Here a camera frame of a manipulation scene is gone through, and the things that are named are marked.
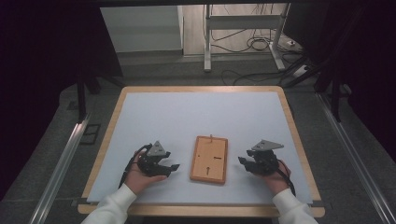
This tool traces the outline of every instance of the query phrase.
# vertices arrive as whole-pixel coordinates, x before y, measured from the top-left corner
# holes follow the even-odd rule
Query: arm
[[[279,169],[290,175],[290,169],[283,163],[279,162]],[[274,193],[273,203],[279,211],[279,223],[280,224],[291,224],[291,223],[317,223],[312,217],[311,210],[308,205],[298,201],[296,197],[291,193],[288,184],[278,173],[273,175],[262,176],[261,179],[265,181],[268,188]]]
[[[134,164],[131,166],[125,182],[121,187],[99,202],[97,208],[82,221],[83,224],[123,224],[128,217],[128,208],[136,199],[136,195],[150,184],[166,179],[166,175],[145,176],[136,164],[138,158],[139,155],[136,156]]]

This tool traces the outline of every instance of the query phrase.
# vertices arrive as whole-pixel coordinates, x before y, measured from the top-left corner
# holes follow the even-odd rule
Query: sleeve cuff
[[[281,216],[289,212],[294,207],[302,204],[296,197],[294,197],[290,189],[284,189],[283,191],[279,192],[273,198],[273,203],[275,204]]]
[[[128,210],[131,203],[136,199],[136,195],[126,186],[122,186],[110,196],[121,208]]]

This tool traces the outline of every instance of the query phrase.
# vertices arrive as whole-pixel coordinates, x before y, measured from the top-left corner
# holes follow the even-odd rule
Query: gray floor
[[[218,56],[213,60],[211,73],[204,72],[202,57],[180,55],[120,55],[124,77],[120,80],[136,86],[168,85],[231,85],[236,74],[223,71],[233,70],[241,75],[259,72],[274,72],[276,66],[271,56]],[[237,85],[275,85],[278,79],[267,79],[274,75],[257,75],[255,81],[241,79]],[[98,140],[93,145],[79,145],[70,164],[64,182],[49,211],[46,223],[79,223],[81,215],[75,206],[84,190],[91,172],[95,155],[101,144],[120,88],[99,78],[101,93],[87,93],[87,105],[92,112],[90,124],[100,124]],[[318,189],[326,207],[326,215],[318,218],[319,223],[382,223],[370,198],[338,141],[325,113],[313,91],[311,78],[299,85],[286,89],[294,120],[303,141],[306,155],[317,181]],[[77,88],[72,86],[60,96],[60,106],[28,161],[5,199],[0,202],[0,223],[27,223],[47,185],[50,175],[59,160],[67,140],[76,124],[78,112],[73,105],[77,100]],[[396,208],[396,165],[374,137],[357,119],[343,98],[340,104],[342,123],[356,145],[362,159],[375,178],[378,186]],[[81,142],[90,142],[84,136]],[[169,223],[171,219],[146,218],[145,223]],[[242,219],[240,223],[263,223],[261,219]]]

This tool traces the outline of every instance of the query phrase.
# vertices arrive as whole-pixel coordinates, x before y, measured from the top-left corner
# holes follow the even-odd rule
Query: white wall
[[[177,8],[103,7],[101,11],[116,52],[132,52],[181,49]]]

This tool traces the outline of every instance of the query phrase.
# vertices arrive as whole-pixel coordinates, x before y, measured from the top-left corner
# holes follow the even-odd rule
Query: person's left hand
[[[152,177],[146,176],[137,166],[137,162],[140,158],[140,155],[143,152],[140,152],[136,158],[134,159],[134,163],[131,166],[131,169],[128,172],[128,175],[125,178],[124,184],[128,186],[128,188],[134,193],[139,194],[145,188],[147,188],[150,184],[163,181],[167,178],[166,175],[155,175]]]

